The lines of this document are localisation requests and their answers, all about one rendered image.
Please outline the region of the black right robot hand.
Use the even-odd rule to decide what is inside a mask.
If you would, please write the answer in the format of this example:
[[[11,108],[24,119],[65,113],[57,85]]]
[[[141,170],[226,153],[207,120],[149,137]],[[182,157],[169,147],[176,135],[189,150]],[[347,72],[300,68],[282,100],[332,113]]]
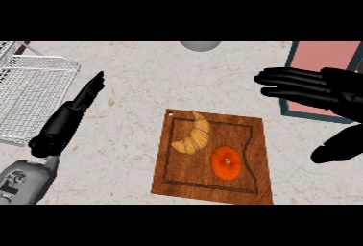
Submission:
[[[315,163],[352,160],[363,154],[363,74],[324,67],[319,72],[293,67],[266,68],[254,77],[262,94],[331,110],[358,122],[313,150]]]

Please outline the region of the golden croissant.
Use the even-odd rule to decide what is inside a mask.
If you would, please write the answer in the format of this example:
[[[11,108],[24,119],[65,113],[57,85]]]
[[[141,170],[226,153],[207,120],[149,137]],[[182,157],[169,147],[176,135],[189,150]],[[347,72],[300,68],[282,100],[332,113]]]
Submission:
[[[194,155],[206,148],[210,142],[210,122],[197,111],[192,111],[195,117],[194,127],[182,140],[172,142],[173,149],[188,155]]]

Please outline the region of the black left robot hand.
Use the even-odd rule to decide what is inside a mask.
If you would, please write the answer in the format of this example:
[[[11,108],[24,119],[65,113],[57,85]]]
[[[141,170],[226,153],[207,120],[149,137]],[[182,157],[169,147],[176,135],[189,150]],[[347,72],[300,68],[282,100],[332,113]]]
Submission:
[[[74,100],[67,101],[55,111],[40,134],[31,138],[28,147],[34,157],[46,158],[48,156],[61,155],[104,87],[104,72],[99,72],[88,82]]]

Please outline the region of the brown wooden cutting board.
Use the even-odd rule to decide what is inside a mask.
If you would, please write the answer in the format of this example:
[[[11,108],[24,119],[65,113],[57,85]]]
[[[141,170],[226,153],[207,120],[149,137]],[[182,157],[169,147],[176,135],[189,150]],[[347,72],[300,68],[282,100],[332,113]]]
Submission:
[[[152,183],[154,194],[231,204],[269,204],[273,201],[265,123],[257,117],[206,113],[210,122],[210,142],[195,154],[182,154],[172,142],[194,128],[189,111],[169,109]],[[235,148],[241,170],[231,181],[220,179],[211,169],[217,147]]]

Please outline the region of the orange squash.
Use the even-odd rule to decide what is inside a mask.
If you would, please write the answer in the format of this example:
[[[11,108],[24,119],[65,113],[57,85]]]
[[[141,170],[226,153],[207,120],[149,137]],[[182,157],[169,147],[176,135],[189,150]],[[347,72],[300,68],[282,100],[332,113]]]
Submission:
[[[214,175],[226,181],[234,180],[241,173],[241,157],[237,149],[228,145],[219,146],[210,158]]]

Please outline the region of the pink box with teal rim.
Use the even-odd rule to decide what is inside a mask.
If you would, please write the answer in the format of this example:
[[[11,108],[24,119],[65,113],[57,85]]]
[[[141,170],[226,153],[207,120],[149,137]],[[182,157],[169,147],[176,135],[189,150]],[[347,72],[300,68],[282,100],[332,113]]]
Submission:
[[[363,61],[363,41],[294,41],[285,66],[312,71],[335,67],[356,71]],[[287,99],[279,100],[281,114],[335,123],[352,120],[331,111],[304,106]]]

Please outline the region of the grey rounded object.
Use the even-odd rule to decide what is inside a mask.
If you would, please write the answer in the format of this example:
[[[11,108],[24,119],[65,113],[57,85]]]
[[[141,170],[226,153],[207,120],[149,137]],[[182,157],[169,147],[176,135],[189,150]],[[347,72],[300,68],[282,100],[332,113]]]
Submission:
[[[182,45],[192,51],[207,52],[220,45],[220,41],[182,41]]]

